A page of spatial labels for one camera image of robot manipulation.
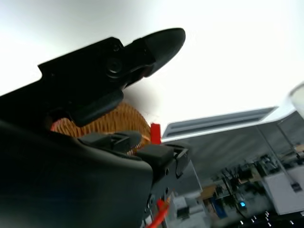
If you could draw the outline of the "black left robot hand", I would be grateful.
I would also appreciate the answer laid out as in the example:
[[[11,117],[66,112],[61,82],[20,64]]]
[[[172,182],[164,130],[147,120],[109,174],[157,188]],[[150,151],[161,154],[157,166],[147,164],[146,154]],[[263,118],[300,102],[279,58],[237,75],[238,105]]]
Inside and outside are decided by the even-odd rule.
[[[68,136],[114,110],[126,87],[181,49],[181,28],[124,46],[110,37],[39,66],[42,77],[0,98],[0,225],[3,228],[138,228],[188,166],[190,148],[146,145],[135,131]]]

